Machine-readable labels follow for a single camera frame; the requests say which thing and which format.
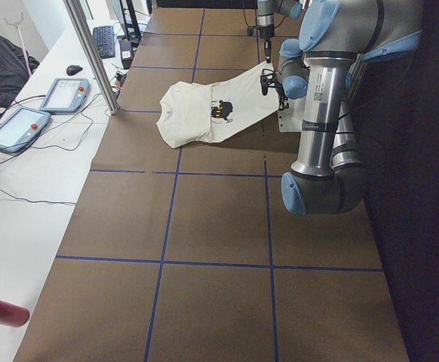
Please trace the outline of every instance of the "blue tablet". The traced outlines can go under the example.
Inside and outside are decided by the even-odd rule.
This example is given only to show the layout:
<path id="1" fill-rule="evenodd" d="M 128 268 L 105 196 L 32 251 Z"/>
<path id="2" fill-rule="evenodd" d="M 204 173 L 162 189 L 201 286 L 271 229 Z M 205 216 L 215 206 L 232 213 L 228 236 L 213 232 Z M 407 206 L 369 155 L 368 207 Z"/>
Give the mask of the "blue tablet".
<path id="1" fill-rule="evenodd" d="M 50 113 L 21 107 L 0 124 L 0 151 L 19 152 L 28 147 L 51 120 Z"/>
<path id="2" fill-rule="evenodd" d="M 52 114 L 77 112 L 84 103 L 89 88 L 87 79 L 57 78 L 47 92 L 40 110 Z"/>

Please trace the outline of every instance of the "red cylinder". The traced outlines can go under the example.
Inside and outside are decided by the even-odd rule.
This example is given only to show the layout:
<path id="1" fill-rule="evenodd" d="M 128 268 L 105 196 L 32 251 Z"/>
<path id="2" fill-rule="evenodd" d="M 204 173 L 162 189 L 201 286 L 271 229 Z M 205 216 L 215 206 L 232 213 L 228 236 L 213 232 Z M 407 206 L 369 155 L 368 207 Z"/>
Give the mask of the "red cylinder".
<path id="1" fill-rule="evenodd" d="M 28 309 L 0 300 L 0 324 L 21 327 L 29 318 L 30 312 Z"/>

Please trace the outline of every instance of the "white cloth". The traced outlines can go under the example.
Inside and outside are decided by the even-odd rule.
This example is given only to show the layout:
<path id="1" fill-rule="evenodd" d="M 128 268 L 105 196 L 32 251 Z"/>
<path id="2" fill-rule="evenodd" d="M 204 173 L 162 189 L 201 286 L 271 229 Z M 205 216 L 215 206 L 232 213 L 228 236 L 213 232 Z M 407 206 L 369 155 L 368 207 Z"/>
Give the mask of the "white cloth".
<path id="1" fill-rule="evenodd" d="M 220 83 L 178 82 L 161 99 L 157 122 L 164 141 L 176 148 L 191 141 L 218 143 L 264 119 L 278 109 L 278 95 L 262 95 L 259 77 L 272 65 L 261 63 Z"/>

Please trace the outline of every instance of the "black mouse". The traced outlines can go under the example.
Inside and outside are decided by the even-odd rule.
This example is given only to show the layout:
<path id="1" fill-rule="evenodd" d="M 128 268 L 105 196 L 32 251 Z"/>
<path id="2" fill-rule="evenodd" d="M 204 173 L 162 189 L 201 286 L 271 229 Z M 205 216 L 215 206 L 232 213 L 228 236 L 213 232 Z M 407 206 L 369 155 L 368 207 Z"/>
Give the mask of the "black mouse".
<path id="1" fill-rule="evenodd" d="M 82 70 L 81 66 L 68 66 L 66 73 L 67 75 L 75 75 Z"/>

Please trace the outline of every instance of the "white desk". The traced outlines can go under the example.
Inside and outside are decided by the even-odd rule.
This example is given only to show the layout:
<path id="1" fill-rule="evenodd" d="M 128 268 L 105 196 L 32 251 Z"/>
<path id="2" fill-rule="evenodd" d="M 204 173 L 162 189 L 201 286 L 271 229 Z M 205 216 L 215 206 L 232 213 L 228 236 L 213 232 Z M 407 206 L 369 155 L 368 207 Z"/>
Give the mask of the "white desk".
<path id="1" fill-rule="evenodd" d="M 73 28 L 62 34 L 17 100 L 46 94 L 55 78 L 67 77 L 66 67 L 71 64 L 84 68 L 75 77 L 88 78 L 91 82 L 91 92 L 85 103 L 88 104 L 100 89 Z M 117 70 L 113 64 L 121 66 L 118 44 L 116 58 L 104 60 L 109 78 Z M 25 105 L 37 109 L 41 101 Z M 84 113 L 94 123 L 75 151 L 28 149 L 1 165 L 0 189 L 31 200 L 76 202 L 110 115 L 102 96 Z M 49 128 L 69 118 L 69 115 L 54 115 Z M 80 115 L 39 137 L 34 146 L 58 145 L 71 149 L 78 144 L 90 123 L 89 119 Z M 0 161 L 8 157 L 0 154 Z M 33 313 L 73 209 L 73 206 L 62 204 L 14 201 L 0 192 L 0 299 L 24 306 Z M 26 326 L 12 328 L 0 325 L 0 362 L 14 359 Z"/>

